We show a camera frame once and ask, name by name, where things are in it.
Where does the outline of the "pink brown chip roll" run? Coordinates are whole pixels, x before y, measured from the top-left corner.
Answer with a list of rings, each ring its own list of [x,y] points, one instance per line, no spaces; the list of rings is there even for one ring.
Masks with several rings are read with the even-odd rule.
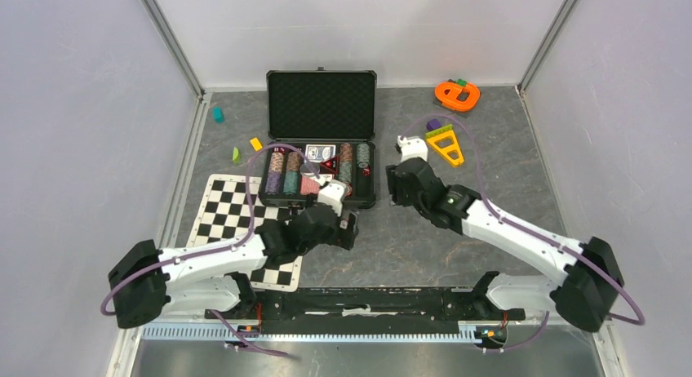
[[[285,154],[282,152],[273,152],[270,156],[270,161],[268,165],[268,171],[272,173],[281,174],[283,171]]]

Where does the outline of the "green blue chip roll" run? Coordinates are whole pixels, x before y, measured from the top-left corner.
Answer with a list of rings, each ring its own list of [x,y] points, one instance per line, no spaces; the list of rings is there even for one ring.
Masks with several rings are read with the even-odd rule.
[[[353,179],[353,166],[351,162],[341,162],[339,164],[338,180],[345,183],[351,184]]]

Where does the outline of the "brown 100 chip roll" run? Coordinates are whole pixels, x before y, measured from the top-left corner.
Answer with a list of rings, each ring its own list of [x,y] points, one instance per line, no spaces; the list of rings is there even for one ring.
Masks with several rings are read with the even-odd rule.
[[[286,161],[286,171],[299,173],[301,163],[302,163],[302,157],[299,155],[299,152],[289,153],[287,161]]]

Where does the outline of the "black poker carrying case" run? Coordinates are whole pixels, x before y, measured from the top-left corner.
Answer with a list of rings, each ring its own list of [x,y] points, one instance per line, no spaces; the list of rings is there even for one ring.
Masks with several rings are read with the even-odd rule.
[[[376,201],[375,89],[377,74],[372,70],[271,70],[266,74],[268,93],[268,136],[273,147],[266,165],[259,199],[266,206],[303,208],[317,195],[285,195],[282,191],[288,154],[299,152],[304,163],[307,144],[335,144],[336,155],[343,143],[353,147],[353,179],[345,198],[347,207],[371,208]],[[357,165],[357,146],[370,146],[370,176]],[[264,192],[271,153],[285,154],[281,192]]]

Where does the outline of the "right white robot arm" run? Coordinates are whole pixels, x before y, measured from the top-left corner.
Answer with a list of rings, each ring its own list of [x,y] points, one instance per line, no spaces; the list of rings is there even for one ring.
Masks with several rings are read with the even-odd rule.
[[[436,227],[489,243],[539,271],[537,276],[489,273],[471,297],[476,315],[492,318],[501,310],[533,309],[556,313],[587,332],[599,331],[612,316],[624,280],[608,242],[551,233],[470,188],[443,184],[419,137],[399,136],[397,151],[401,161],[386,168],[393,204],[412,206]]]

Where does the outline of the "brown poker chip roll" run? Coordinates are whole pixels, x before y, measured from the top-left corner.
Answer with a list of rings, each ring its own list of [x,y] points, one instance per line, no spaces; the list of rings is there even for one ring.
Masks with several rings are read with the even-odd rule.
[[[340,161],[342,164],[353,162],[353,147],[351,144],[343,143],[339,147]]]

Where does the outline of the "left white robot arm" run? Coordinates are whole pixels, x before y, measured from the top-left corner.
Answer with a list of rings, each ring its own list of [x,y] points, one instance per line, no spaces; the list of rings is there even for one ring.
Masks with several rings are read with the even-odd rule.
[[[353,247],[357,214],[343,206],[349,190],[338,180],[323,181],[317,200],[299,215],[265,220],[240,237],[188,251],[138,242],[110,270],[101,312],[115,317],[120,329],[195,310],[248,317],[256,307],[254,271],[290,264],[319,245]]]

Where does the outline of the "grey green chip roll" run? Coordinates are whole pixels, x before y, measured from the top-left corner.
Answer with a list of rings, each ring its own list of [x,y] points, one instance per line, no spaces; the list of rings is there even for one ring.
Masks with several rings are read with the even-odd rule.
[[[361,169],[370,166],[370,146],[367,143],[362,143],[357,146],[357,165]]]

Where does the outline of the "purple poker chip roll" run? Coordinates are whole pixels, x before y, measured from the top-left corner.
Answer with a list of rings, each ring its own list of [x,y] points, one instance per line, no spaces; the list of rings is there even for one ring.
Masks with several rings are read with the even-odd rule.
[[[267,174],[264,192],[268,195],[276,195],[281,192],[282,186],[282,173],[276,171],[270,171]]]

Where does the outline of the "clear round disc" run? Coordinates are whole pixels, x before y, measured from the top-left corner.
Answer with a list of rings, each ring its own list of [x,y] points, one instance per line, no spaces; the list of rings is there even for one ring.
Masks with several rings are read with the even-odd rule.
[[[320,175],[320,166],[316,162],[304,162],[300,166],[299,172],[306,177],[317,177]]]

